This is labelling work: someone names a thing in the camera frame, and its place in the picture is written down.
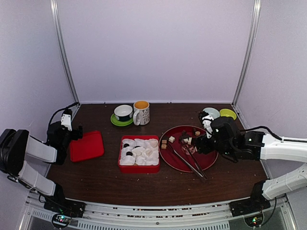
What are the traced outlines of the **red box lid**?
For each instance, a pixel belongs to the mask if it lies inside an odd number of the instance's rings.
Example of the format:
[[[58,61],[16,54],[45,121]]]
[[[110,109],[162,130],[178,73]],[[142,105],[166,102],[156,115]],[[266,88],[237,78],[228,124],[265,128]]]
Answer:
[[[100,131],[83,134],[82,139],[70,143],[70,159],[72,162],[81,162],[98,157],[105,153],[103,138]]]

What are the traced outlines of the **metal tongs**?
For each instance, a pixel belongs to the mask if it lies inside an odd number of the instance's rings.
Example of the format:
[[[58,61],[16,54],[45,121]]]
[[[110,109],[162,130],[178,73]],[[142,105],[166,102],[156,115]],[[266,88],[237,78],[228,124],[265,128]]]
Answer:
[[[201,180],[207,181],[208,177],[207,175],[203,172],[202,168],[198,165],[196,161],[194,161],[196,168],[191,165],[183,156],[181,156],[173,147],[172,145],[168,142],[167,147],[171,150],[171,152],[176,155],[186,166],[188,166],[194,174],[196,174]]]

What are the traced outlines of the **white heart chocolate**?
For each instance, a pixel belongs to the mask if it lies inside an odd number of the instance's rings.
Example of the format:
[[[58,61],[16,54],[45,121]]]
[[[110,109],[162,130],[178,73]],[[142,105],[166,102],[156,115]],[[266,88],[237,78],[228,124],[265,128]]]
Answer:
[[[150,157],[152,155],[153,151],[151,149],[145,149],[144,151],[144,154],[147,156],[147,157]]]

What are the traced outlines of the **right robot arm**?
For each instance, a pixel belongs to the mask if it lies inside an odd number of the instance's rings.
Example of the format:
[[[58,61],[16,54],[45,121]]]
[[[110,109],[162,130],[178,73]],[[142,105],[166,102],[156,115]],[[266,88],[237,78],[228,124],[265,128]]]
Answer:
[[[206,133],[194,139],[198,153],[209,154],[216,151],[233,163],[239,160],[285,160],[302,163],[302,166],[285,175],[254,184],[250,198],[246,200],[249,211],[257,211],[264,203],[307,185],[306,139],[280,137],[266,126],[241,130],[231,117],[214,119],[201,116],[199,120]]]

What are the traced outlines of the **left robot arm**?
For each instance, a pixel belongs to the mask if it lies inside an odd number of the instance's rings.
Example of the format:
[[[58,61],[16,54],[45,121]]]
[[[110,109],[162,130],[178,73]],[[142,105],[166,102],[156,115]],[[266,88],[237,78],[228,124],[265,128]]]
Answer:
[[[83,128],[67,127],[61,122],[48,126],[47,141],[30,135],[28,130],[5,129],[0,136],[0,170],[43,195],[59,213],[69,209],[61,185],[45,177],[48,165],[62,165],[70,142],[83,137]]]

